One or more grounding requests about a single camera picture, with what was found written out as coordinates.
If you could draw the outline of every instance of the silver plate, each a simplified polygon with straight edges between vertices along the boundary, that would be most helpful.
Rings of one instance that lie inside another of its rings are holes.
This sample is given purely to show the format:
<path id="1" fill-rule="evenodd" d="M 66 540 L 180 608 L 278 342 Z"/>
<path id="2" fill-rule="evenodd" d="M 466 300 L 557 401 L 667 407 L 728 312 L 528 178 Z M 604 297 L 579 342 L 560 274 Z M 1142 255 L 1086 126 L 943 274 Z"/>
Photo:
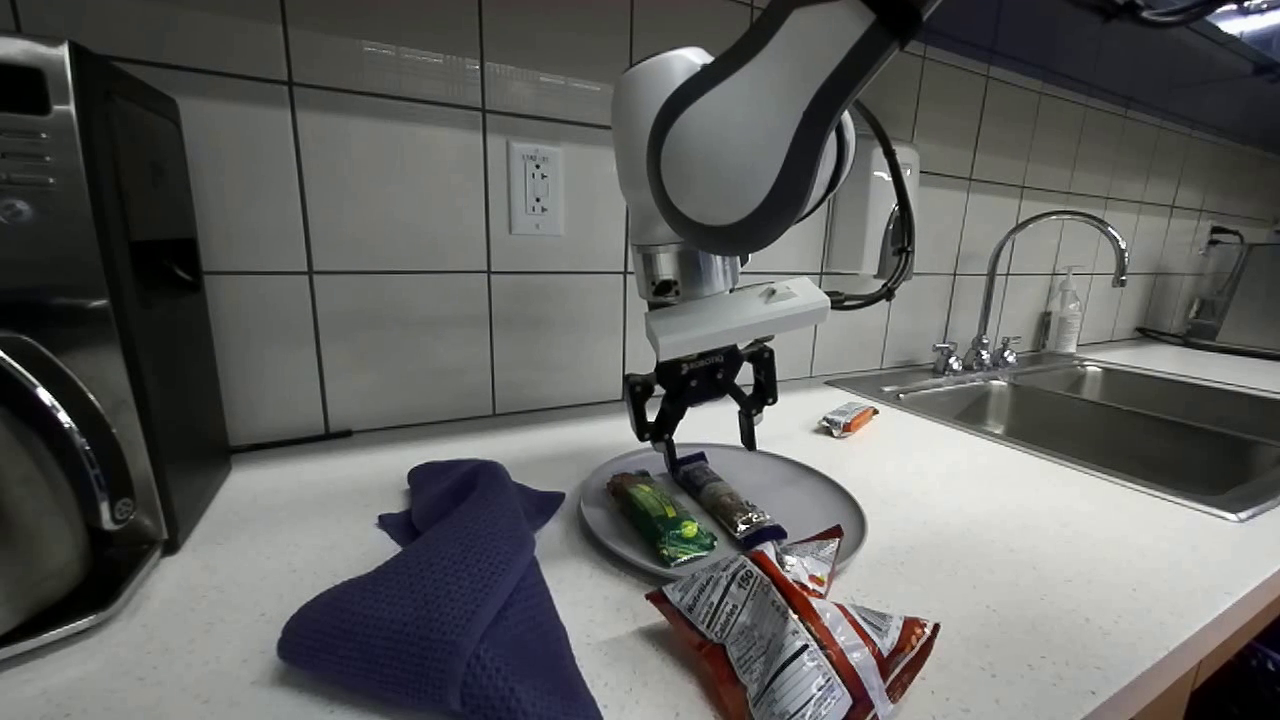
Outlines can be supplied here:
<path id="1" fill-rule="evenodd" d="M 679 443 L 679 452 L 705 452 L 712 459 L 712 468 L 739 498 L 759 504 L 766 516 L 783 526 L 794 540 L 803 540 L 803 538 L 815 538 L 815 534 L 841 526 L 843 528 L 841 569 L 870 538 L 865 508 L 834 477 L 823 477 L 808 465 L 797 465 L 797 459 L 783 459 L 774 452 L 744 452 L 731 443 Z M 658 486 L 666 486 L 688 516 L 695 516 L 705 528 L 712 528 L 720 538 L 712 558 L 736 551 L 731 538 L 726 538 L 712 526 L 712 516 L 667 482 L 666 458 L 644 448 L 644 452 L 630 452 L 630 458 L 602 465 L 576 498 L 591 540 L 602 540 L 608 558 L 616 558 L 649 578 L 661 578 L 661 581 L 676 581 L 676 578 L 700 569 L 700 565 L 666 569 L 649 558 L 644 540 L 637 538 L 637 528 L 624 520 L 620 504 L 608 492 L 608 482 L 620 474 L 651 474 Z"/>

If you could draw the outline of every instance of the electrical outlet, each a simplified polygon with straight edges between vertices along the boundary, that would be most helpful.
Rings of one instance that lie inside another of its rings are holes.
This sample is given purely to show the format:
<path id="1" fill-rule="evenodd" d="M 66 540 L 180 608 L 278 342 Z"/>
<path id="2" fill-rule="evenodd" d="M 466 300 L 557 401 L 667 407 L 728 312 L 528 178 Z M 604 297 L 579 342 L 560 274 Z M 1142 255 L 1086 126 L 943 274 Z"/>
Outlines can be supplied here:
<path id="1" fill-rule="evenodd" d="M 563 237 L 563 152 L 512 143 L 512 237 Z"/>

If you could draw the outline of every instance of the white countertop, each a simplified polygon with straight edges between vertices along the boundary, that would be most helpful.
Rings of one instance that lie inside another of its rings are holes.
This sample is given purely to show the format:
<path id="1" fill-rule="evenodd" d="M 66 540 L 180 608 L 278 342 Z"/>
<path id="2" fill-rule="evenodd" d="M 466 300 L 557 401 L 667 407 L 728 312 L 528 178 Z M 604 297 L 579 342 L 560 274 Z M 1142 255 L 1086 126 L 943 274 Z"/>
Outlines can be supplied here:
<path id="1" fill-rule="evenodd" d="M 1264 360 L 1096 358 L 1280 392 L 1280 365 Z M 874 534 L 841 602 L 943 625 L 906 720 L 1086 718 L 1280 574 L 1280 511 L 1226 526 L 892 407 L 857 439 L 814 438 L 843 401 L 787 387 L 759 443 L 865 504 Z M 728 407 L 700 407 L 679 432 L 731 439 L 736 426 Z M 634 448 L 620 407 L 584 407 L 246 458 L 193 543 L 119 622 L 0 669 L 5 718 L 377 718 L 285 671 L 278 637 L 303 602 L 397 551 L 371 520 L 403 504 L 403 474 L 492 458 L 525 486 L 572 492 Z M 539 534 L 539 565 L 604 718 L 712 718 L 644 602 L 649 581 L 604 562 L 576 508 Z"/>

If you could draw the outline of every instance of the stainless steel sink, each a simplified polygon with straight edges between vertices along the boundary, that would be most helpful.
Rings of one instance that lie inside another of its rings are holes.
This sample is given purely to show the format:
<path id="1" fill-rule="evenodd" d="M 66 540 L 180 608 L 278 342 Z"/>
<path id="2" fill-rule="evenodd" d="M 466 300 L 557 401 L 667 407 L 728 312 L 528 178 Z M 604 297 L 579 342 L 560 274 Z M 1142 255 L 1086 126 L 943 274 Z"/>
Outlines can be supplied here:
<path id="1" fill-rule="evenodd" d="M 1055 358 L 1010 371 L 882 371 L 860 396 L 1250 520 L 1280 502 L 1280 401 Z"/>

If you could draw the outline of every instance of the wall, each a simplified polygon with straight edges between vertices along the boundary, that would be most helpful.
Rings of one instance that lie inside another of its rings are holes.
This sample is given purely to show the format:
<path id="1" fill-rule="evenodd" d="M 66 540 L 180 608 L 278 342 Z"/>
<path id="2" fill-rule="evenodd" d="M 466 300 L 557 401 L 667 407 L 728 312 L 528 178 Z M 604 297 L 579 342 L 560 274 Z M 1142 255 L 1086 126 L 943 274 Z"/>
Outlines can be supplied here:
<path id="1" fill-rule="evenodd" d="M 728 0 L 16 0 L 167 87 L 187 122 L 218 360 L 237 443 L 613 401 L 649 368 L 608 152 L 608 84 L 667 46 L 726 47 Z M 1089 281 L 1089 342 L 1186 287 L 1212 221 L 1278 221 L 1278 160 L 943 53 L 892 62 L 870 102 L 925 152 L 917 281 L 892 307 L 779 335 L 783 376 L 930 360 L 974 333 L 980 265 L 1038 207 L 1135 237 L 1113 292 L 1096 240 L 1012 255 L 1001 333 L 1028 335 L 1051 274 Z M 510 232 L 510 141 L 563 150 L 568 232 Z M 823 215 L 753 278 L 823 278 Z"/>

